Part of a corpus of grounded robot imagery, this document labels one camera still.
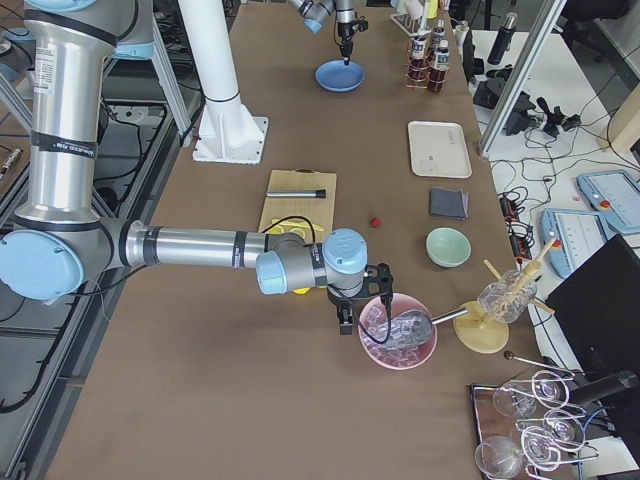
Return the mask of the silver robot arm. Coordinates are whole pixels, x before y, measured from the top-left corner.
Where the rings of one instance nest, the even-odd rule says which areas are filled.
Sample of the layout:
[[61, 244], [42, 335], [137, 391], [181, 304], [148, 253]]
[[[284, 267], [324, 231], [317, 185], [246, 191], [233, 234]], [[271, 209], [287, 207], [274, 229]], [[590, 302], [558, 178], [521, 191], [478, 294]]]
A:
[[304, 19], [305, 26], [314, 34], [318, 33], [327, 20], [335, 16], [334, 35], [341, 58], [346, 66], [351, 63], [354, 37], [369, 28], [368, 21], [356, 12], [354, 1], [350, 0], [290, 0], [291, 5]]
[[28, 1], [36, 42], [27, 200], [1, 242], [1, 279], [15, 293], [51, 300], [113, 268], [161, 264], [252, 268], [266, 294], [325, 287], [340, 330], [359, 300], [393, 299], [385, 264], [367, 259], [351, 229], [306, 242], [293, 233], [171, 229], [98, 215], [92, 208], [103, 64], [154, 51], [148, 1]]

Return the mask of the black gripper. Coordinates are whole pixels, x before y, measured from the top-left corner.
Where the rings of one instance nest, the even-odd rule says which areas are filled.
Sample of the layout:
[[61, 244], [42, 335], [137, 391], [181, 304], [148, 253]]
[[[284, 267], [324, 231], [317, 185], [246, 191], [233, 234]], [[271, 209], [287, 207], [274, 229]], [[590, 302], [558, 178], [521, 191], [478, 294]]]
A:
[[357, 275], [354, 287], [327, 286], [327, 296], [336, 306], [340, 335], [352, 335], [355, 325], [354, 307], [359, 301], [378, 297], [385, 308], [387, 320], [391, 319], [393, 301], [393, 276], [388, 264], [369, 264]]
[[352, 54], [352, 42], [359, 32], [365, 32], [369, 28], [369, 22], [364, 16], [354, 18], [336, 17], [335, 32], [339, 37], [337, 44], [341, 47], [341, 56], [345, 66], [350, 65]]

